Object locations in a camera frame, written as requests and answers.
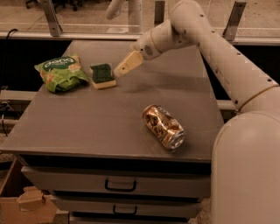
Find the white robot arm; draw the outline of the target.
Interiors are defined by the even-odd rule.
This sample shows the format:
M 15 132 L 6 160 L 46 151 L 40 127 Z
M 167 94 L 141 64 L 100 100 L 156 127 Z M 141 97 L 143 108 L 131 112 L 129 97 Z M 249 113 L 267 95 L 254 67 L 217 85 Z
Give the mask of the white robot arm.
M 237 112 L 213 146 L 212 224 L 280 224 L 280 85 L 215 32 L 194 0 L 176 3 L 114 73 L 189 45 L 198 47 Z

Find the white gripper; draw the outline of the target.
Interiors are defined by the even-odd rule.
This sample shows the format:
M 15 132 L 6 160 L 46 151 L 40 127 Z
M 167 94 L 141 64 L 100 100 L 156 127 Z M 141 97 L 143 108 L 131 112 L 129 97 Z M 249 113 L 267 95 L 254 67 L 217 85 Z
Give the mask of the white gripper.
M 121 77 L 136 67 L 140 66 L 144 59 L 154 60 L 161 55 L 161 52 L 156 48 L 151 36 L 151 32 L 147 31 L 134 42 L 130 52 L 114 69 L 114 76 Z

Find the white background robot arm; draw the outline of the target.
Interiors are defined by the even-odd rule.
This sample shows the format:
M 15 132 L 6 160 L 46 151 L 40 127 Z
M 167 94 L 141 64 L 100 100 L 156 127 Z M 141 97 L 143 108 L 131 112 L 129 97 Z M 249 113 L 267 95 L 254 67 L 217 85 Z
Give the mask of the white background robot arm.
M 162 38 L 158 32 L 162 31 L 161 25 L 153 26 L 149 30 L 143 28 L 143 0 L 110 0 L 106 10 L 106 19 L 113 20 L 122 13 L 123 4 L 128 2 L 128 27 L 124 28 L 127 34 L 138 35 L 139 38 L 132 45 L 135 51 L 139 51 L 145 60 L 153 60 L 159 56 L 160 51 L 156 47 L 156 37 Z

